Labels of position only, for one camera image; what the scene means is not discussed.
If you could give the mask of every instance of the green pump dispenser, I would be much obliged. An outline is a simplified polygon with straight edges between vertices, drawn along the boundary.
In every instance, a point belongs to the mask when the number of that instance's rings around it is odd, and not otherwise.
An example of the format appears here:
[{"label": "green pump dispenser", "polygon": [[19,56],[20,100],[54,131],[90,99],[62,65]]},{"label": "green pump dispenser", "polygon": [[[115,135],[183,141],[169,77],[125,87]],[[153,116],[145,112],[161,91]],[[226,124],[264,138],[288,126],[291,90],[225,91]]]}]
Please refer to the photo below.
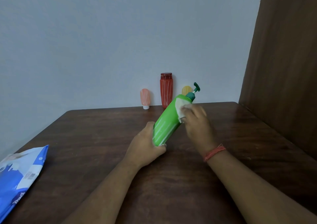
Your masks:
[{"label": "green pump dispenser", "polygon": [[153,143],[155,146],[164,144],[180,126],[180,108],[186,104],[191,104],[195,99],[195,93],[200,91],[196,82],[194,86],[195,90],[188,92],[186,96],[182,94],[176,96],[154,124]]}]

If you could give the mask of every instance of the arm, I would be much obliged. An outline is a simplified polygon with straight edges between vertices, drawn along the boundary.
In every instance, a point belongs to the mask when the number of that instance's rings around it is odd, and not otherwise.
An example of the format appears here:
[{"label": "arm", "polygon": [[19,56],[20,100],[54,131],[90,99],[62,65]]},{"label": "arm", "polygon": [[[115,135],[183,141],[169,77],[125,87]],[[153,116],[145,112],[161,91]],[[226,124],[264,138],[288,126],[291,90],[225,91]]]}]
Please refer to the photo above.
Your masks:
[{"label": "arm", "polygon": [[123,199],[138,170],[166,151],[165,145],[153,145],[153,126],[154,122],[148,122],[133,138],[123,160],[63,224],[115,223]]},{"label": "arm", "polygon": [[[201,106],[184,108],[188,137],[202,157],[216,148],[215,131]],[[208,165],[224,184],[248,224],[317,223],[317,217],[252,172],[228,151],[208,160]]]}]

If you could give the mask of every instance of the forearm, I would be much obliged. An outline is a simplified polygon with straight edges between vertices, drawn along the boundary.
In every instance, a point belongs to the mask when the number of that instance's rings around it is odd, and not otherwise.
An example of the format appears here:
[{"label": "forearm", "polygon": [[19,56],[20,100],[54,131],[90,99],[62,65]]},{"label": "forearm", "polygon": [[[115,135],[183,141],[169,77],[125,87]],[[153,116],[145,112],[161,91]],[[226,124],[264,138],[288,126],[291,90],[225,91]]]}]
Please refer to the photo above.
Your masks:
[{"label": "forearm", "polygon": [[139,167],[122,160],[63,224],[115,223]]},{"label": "forearm", "polygon": [[224,184],[248,224],[317,223],[317,217],[248,169],[226,150],[208,165]]}]

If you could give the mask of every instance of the person's left arm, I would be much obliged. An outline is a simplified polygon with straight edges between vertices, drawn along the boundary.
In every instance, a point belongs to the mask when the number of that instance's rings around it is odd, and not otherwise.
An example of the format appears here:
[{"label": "person's left arm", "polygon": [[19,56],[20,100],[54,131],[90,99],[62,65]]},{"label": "person's left arm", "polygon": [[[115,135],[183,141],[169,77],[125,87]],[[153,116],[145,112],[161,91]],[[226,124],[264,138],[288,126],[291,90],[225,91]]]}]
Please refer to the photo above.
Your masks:
[{"label": "person's left arm", "polygon": [[154,122],[148,122],[146,127],[133,138],[123,160],[63,224],[115,223],[125,195],[138,170],[166,152],[165,145],[153,145],[153,126]]}]

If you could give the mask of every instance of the person's left hand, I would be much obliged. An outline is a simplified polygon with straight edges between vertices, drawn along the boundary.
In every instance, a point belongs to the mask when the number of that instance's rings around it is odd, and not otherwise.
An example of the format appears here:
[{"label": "person's left hand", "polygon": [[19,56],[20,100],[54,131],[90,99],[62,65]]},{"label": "person's left hand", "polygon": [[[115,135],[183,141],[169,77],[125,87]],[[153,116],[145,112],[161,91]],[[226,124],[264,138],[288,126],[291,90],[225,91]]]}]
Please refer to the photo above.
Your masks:
[{"label": "person's left hand", "polygon": [[146,166],[154,161],[157,157],[166,152],[166,145],[154,146],[153,144],[153,126],[155,122],[150,121],[145,128],[137,134],[128,150],[124,160],[136,165],[138,168]]}]

